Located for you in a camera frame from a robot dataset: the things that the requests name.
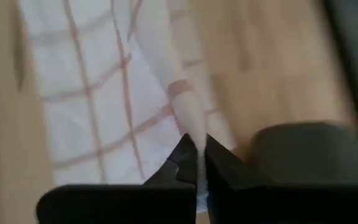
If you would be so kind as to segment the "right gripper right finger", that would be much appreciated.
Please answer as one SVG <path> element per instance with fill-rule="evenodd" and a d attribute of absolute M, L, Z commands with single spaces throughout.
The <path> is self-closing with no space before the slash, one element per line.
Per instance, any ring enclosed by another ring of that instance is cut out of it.
<path fill-rule="evenodd" d="M 358 224 L 358 184 L 284 184 L 243 163 L 209 136 L 210 224 Z"/>

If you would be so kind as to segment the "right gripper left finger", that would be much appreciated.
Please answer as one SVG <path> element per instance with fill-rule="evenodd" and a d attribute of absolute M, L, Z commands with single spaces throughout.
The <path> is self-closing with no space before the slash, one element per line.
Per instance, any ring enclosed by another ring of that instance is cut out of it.
<path fill-rule="evenodd" d="M 38 224 L 195 224 L 197 150 L 182 136 L 161 168 L 140 185 L 70 184 L 37 203 Z"/>

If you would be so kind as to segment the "plain dark grey towel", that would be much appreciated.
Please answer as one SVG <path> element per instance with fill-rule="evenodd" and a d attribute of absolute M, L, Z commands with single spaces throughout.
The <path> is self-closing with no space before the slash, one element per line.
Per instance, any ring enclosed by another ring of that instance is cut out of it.
<path fill-rule="evenodd" d="M 271 126 L 252 141 L 249 162 L 275 182 L 358 184 L 356 135 L 327 123 Z"/>

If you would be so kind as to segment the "white towel with red checks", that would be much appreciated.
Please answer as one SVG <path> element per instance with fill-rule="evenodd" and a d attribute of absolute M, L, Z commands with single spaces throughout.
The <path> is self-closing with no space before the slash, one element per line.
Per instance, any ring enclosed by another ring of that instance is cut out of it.
<path fill-rule="evenodd" d="M 188 0 L 19 0 L 56 184 L 141 184 L 186 132 L 235 144 Z"/>

